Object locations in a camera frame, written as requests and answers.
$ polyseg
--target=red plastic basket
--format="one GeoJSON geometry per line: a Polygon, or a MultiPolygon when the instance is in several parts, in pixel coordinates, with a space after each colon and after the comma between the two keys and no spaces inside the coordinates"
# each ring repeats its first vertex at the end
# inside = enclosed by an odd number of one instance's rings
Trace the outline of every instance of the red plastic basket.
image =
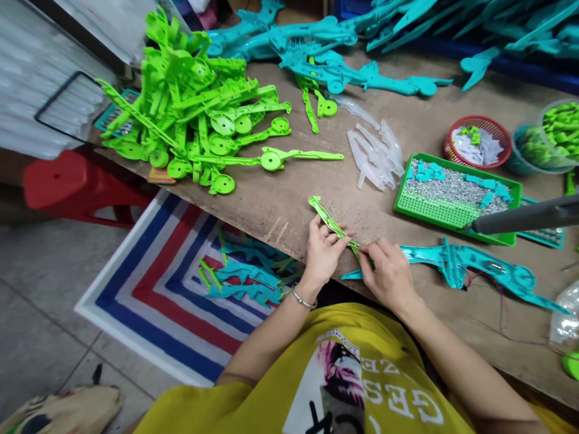
{"type": "Polygon", "coordinates": [[[445,156],[447,160],[475,169],[492,169],[498,167],[508,160],[512,151],[511,136],[508,131],[501,124],[486,116],[465,116],[464,118],[460,118],[452,124],[445,142],[445,156]],[[489,166],[477,165],[460,156],[455,149],[454,143],[452,143],[452,132],[457,128],[468,128],[473,125],[492,134],[493,138],[499,141],[503,150],[498,155],[499,161],[497,163],[489,166]]]}

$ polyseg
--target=gray tile floor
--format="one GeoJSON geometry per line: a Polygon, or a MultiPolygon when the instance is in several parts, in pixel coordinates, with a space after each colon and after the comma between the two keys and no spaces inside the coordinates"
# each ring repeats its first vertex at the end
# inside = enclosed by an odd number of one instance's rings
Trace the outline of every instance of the gray tile floor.
{"type": "Polygon", "coordinates": [[[127,233],[66,219],[0,227],[0,421],[34,396],[90,384],[99,363],[101,382],[125,395],[110,433],[178,384],[73,311],[127,233]]]}

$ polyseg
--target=wooden workbench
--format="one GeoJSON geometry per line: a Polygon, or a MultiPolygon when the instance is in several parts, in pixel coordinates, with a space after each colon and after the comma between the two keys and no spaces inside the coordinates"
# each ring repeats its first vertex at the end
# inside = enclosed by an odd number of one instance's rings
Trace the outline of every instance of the wooden workbench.
{"type": "MultiPolygon", "coordinates": [[[[362,49],[351,53],[347,61],[354,68],[358,69],[369,61],[362,49]]],[[[461,71],[458,61],[396,51],[381,58],[380,72],[391,78],[407,75],[456,78],[460,77],[461,71]]],[[[361,122],[358,118],[340,110],[332,119],[319,120],[320,134],[313,134],[302,103],[302,93],[291,74],[280,70],[274,63],[252,63],[248,65],[248,76],[258,78],[261,85],[275,84],[280,100],[293,105],[291,114],[287,116],[292,134],[270,139],[267,145],[285,151],[302,149],[343,153],[345,160],[288,160],[283,171],[273,173],[259,166],[231,166],[226,173],[235,179],[237,187],[230,195],[209,195],[206,187],[194,184],[188,178],[167,188],[169,191],[300,260],[306,253],[308,222],[315,215],[308,198],[318,195],[336,221],[346,221],[356,230],[354,239],[362,244],[384,236],[404,245],[430,246],[438,245],[441,238],[447,236],[450,243],[471,244],[498,258],[531,268],[538,278],[535,292],[552,300],[577,279],[579,267],[560,272],[562,267],[579,259],[575,252],[579,244],[575,228],[568,230],[564,250],[549,249],[521,238],[515,247],[507,248],[472,242],[468,237],[395,214],[392,211],[395,191],[380,192],[368,181],[361,190],[357,188],[359,170],[346,132],[361,122]]],[[[462,116],[489,116],[512,131],[518,122],[537,109],[568,96],[492,72],[472,90],[461,93],[463,80],[459,78],[457,86],[439,88],[430,99],[372,89],[363,93],[361,89],[350,86],[345,95],[356,99],[375,119],[388,121],[402,145],[405,161],[411,153],[421,151],[442,156],[445,135],[451,124],[462,116]]],[[[267,119],[275,116],[280,114],[270,113],[267,119]]],[[[258,130],[268,127],[267,119],[258,130]]],[[[110,150],[104,154],[140,175],[146,177],[148,174],[148,163],[125,160],[110,150]]],[[[240,156],[252,157],[260,154],[258,143],[239,153],[240,156]]],[[[561,176],[516,178],[504,170],[496,173],[522,182],[524,195],[536,200],[559,197],[563,193],[561,176]]],[[[353,271],[356,265],[352,253],[343,254],[335,277],[353,271]]],[[[579,382],[564,372],[558,355],[545,347],[509,341],[495,331],[499,326],[500,302],[496,288],[480,278],[474,281],[476,286],[465,292],[450,288],[430,266],[416,264],[412,266],[412,272],[416,290],[428,306],[492,365],[579,410],[579,382]]],[[[349,280],[343,283],[372,297],[361,282],[349,280]]],[[[550,311],[515,298],[507,300],[507,304],[505,331],[509,337],[520,341],[548,341],[550,311]]]]}

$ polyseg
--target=bracelet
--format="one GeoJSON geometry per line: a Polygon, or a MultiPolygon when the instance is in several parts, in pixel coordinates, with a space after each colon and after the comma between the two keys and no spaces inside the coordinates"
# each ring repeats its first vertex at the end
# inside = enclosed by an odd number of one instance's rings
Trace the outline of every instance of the bracelet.
{"type": "Polygon", "coordinates": [[[306,303],[305,301],[303,301],[302,298],[301,298],[299,295],[297,295],[297,292],[296,292],[296,289],[295,289],[295,288],[292,288],[292,289],[291,289],[291,292],[292,292],[292,294],[294,294],[294,297],[296,298],[297,302],[298,302],[299,304],[301,304],[303,307],[307,307],[309,310],[312,310],[312,309],[315,309],[315,308],[318,306],[318,299],[317,299],[317,298],[315,299],[315,303],[314,303],[314,305],[312,306],[311,304],[306,303]]]}

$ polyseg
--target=woman's right hand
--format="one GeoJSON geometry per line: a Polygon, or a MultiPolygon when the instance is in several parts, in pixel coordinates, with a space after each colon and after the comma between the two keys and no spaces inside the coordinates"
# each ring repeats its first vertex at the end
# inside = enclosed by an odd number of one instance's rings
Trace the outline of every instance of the woman's right hand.
{"type": "Polygon", "coordinates": [[[358,252],[364,283],[380,303],[397,316],[423,305],[412,284],[410,262],[398,244],[392,245],[386,238],[380,238],[361,246],[358,252]],[[374,270],[370,259],[374,261],[374,270]]]}

